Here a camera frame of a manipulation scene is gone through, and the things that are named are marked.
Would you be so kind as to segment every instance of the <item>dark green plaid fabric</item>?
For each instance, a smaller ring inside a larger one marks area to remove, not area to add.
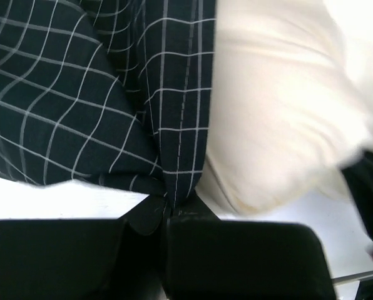
[[[0,177],[165,195],[202,172],[214,0],[0,0]]]

